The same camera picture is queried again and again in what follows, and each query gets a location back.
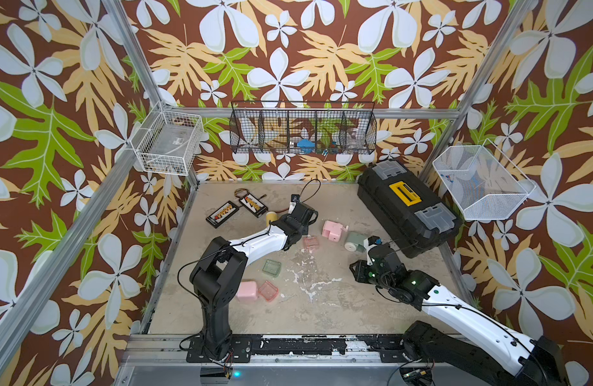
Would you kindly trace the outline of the yellow pencil sharpener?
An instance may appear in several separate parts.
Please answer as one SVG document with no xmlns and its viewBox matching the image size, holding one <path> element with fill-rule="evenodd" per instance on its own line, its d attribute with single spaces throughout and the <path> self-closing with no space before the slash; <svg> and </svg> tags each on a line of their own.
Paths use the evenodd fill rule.
<svg viewBox="0 0 593 386">
<path fill-rule="evenodd" d="M 276 212 L 270 211 L 266 213 L 266 226 L 270 226 L 271 223 L 275 222 L 278 220 L 278 215 Z"/>
</svg>

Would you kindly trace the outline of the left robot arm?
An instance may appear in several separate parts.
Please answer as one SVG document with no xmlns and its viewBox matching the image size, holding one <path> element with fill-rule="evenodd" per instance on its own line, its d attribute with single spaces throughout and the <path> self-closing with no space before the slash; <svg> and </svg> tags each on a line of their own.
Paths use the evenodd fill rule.
<svg viewBox="0 0 593 386">
<path fill-rule="evenodd" d="M 229 303 L 236 296 L 248 264 L 271 253 L 286 251 L 309 234 L 318 212 L 307 204 L 274 220 L 265 229 L 228 241 L 220 236 L 208 245 L 190 274 L 193 293 L 202 306 L 201 352 L 212 360 L 227 357 L 232 330 Z"/>
</svg>

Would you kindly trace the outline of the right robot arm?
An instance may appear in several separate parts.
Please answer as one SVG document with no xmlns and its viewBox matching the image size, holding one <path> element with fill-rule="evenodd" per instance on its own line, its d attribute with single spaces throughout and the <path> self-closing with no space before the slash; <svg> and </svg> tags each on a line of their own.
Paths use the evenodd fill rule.
<svg viewBox="0 0 593 386">
<path fill-rule="evenodd" d="M 568 385 L 560 347 L 504 326 L 420 270 L 409 270 L 388 243 L 372 236 L 362 243 L 366 259 L 351 264 L 354 279 L 375 286 L 386 300 L 405 304 L 442 321 L 462 335 L 443 334 L 415 322 L 403 334 L 410 360 L 448 363 L 489 385 Z"/>
</svg>

